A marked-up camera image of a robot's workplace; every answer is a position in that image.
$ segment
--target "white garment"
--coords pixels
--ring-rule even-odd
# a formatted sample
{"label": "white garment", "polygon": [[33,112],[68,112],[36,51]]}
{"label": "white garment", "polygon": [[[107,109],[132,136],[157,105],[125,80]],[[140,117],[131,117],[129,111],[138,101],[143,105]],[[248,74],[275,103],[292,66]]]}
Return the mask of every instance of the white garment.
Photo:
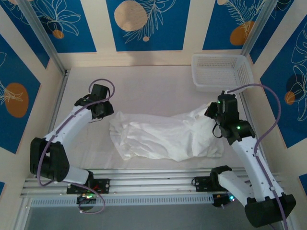
{"label": "white garment", "polygon": [[118,112],[110,121],[110,136],[123,160],[221,157],[223,142],[212,134],[215,121],[204,116],[207,107],[172,117]]}

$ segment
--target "white plastic basket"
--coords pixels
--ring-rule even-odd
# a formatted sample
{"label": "white plastic basket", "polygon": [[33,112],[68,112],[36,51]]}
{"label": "white plastic basket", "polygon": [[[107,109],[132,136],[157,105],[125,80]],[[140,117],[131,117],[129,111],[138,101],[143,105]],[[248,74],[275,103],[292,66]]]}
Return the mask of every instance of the white plastic basket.
{"label": "white plastic basket", "polygon": [[194,54],[192,76],[197,90],[201,92],[233,90],[254,83],[250,65],[243,55]]}

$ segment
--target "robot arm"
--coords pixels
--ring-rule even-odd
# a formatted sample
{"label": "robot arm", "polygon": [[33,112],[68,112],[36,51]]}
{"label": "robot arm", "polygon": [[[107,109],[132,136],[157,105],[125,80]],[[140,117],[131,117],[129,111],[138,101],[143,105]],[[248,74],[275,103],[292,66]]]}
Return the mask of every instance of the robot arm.
{"label": "robot arm", "polygon": [[282,220],[275,193],[288,217],[296,201],[293,195],[286,195],[276,182],[259,149],[255,151],[255,133],[248,121],[239,119],[236,96],[222,92],[217,103],[211,103],[205,115],[216,121],[222,136],[241,159],[252,186],[238,178],[228,166],[212,169],[210,183],[236,197],[254,227]]}
{"label": "robot arm", "polygon": [[31,142],[30,171],[37,174],[39,159],[48,141],[55,136],[44,157],[41,175],[56,182],[69,182],[91,185],[94,179],[90,171],[70,165],[67,150],[75,136],[89,122],[102,119],[113,114],[113,107],[109,101],[95,103],[106,98],[109,88],[94,84],[91,94],[80,98],[74,105],[71,113],[64,121],[44,138],[35,138]]}

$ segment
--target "crumpled fabric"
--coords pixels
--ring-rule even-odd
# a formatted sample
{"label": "crumpled fabric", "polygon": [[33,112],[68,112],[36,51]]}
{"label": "crumpled fabric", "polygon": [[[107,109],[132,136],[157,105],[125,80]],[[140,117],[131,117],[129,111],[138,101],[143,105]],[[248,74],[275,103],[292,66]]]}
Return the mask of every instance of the crumpled fabric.
{"label": "crumpled fabric", "polygon": [[212,133],[215,121],[204,116],[207,107],[172,117],[118,112],[110,120],[110,136],[123,160],[222,157],[223,142]]}

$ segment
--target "blue panel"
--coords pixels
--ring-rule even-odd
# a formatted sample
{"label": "blue panel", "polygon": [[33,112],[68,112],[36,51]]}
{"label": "blue panel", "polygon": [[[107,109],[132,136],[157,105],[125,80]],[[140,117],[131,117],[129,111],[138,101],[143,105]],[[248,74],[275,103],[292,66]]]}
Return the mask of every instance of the blue panel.
{"label": "blue panel", "polygon": [[[292,0],[279,1],[268,21],[270,25],[266,25],[265,32],[268,34],[257,43],[256,47],[263,46],[263,43],[266,45],[288,9],[289,1]],[[264,0],[216,0],[203,49],[241,49],[264,2]]]}
{"label": "blue panel", "polygon": [[16,153],[40,87],[0,35],[0,147]]}
{"label": "blue panel", "polygon": [[[279,129],[287,147],[307,138],[307,16],[261,77],[282,104]],[[275,98],[266,92],[274,116]]]}
{"label": "blue panel", "polygon": [[307,195],[307,174],[299,176],[299,180],[301,181],[303,189]]}
{"label": "blue panel", "polygon": [[19,30],[21,35],[24,37],[30,48],[36,54],[40,62],[46,68],[50,58],[29,26],[28,21],[19,10],[18,6],[8,0],[0,0],[0,5]]}
{"label": "blue panel", "polygon": [[190,0],[106,3],[117,51],[182,50]]}
{"label": "blue panel", "polygon": [[269,42],[279,23],[282,21],[283,17],[287,13],[288,9],[292,5],[294,0],[280,0],[271,17],[265,24],[262,32],[260,33],[253,49],[250,52],[250,57],[253,63],[256,63],[266,44]]}
{"label": "blue panel", "polygon": [[2,193],[2,191],[4,189],[4,185],[5,185],[5,183],[0,181],[0,196],[1,196],[1,193]]}
{"label": "blue panel", "polygon": [[58,53],[96,52],[80,0],[34,0],[31,4]]}

